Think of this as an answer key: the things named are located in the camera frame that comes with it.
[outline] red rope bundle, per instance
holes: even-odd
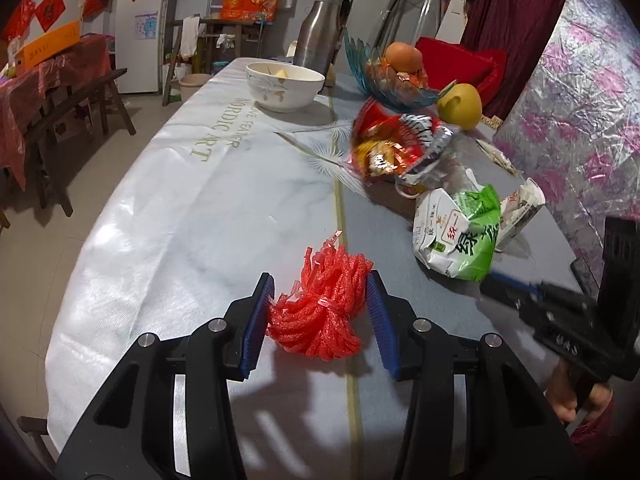
[[[373,267],[364,254],[351,256],[344,246],[334,248],[341,232],[324,242],[305,265],[291,294],[281,294],[271,305],[267,334],[287,352],[319,356],[324,361],[360,351],[360,338],[349,320],[365,305],[367,274]]]

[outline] orange box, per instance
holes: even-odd
[[[259,22],[262,14],[265,21],[271,23],[276,12],[278,0],[223,0],[223,20],[236,22]]]
[[[38,63],[80,41],[80,22],[67,23],[27,43],[15,56],[15,73],[23,74]]]

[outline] blue glass fruit bowl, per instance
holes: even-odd
[[[402,81],[390,66],[383,68],[378,49],[362,43],[362,40],[350,38],[346,29],[344,46],[349,67],[360,88],[396,112],[406,113],[432,105],[456,84],[456,81],[452,81],[437,91],[421,89],[409,81]]]

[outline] white ceramic bowl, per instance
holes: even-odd
[[[276,77],[284,69],[287,77]],[[324,85],[324,76],[309,68],[276,61],[259,61],[246,66],[251,97],[273,112],[293,112],[311,104]]]

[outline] red tablecloth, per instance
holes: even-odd
[[[24,134],[45,102],[45,92],[57,86],[81,87],[110,70],[107,37],[92,34],[0,86],[0,168],[9,167],[21,188]]]

